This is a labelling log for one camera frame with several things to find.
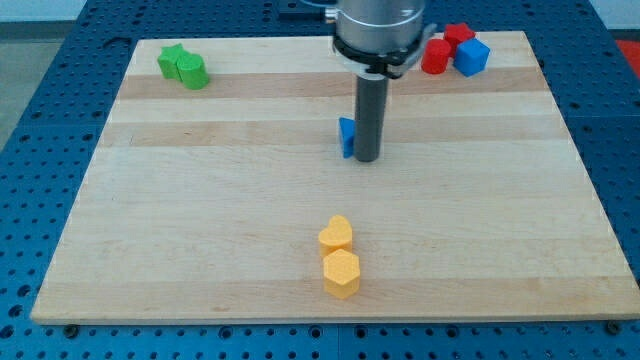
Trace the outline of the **black rod mounting clamp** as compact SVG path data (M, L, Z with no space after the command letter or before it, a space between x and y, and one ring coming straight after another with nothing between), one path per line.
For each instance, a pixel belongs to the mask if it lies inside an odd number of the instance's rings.
M436 31L436 24L424 27L407 47L390 52L368 53L349 46L338 35L332 38L332 50L338 61L355 75L366 80L401 78L421 58L427 42Z

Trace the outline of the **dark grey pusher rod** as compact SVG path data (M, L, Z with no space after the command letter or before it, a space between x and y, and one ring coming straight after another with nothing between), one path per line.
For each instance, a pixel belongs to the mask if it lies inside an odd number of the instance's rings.
M378 159L382 143L388 79L357 78L354 156L360 162Z

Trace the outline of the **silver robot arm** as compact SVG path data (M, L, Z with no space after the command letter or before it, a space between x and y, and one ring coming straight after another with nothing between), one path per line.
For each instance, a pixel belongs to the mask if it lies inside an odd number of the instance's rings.
M436 32L425 24L424 0L340 0L332 47L356 75L354 156L373 162L381 152L388 84L419 60Z

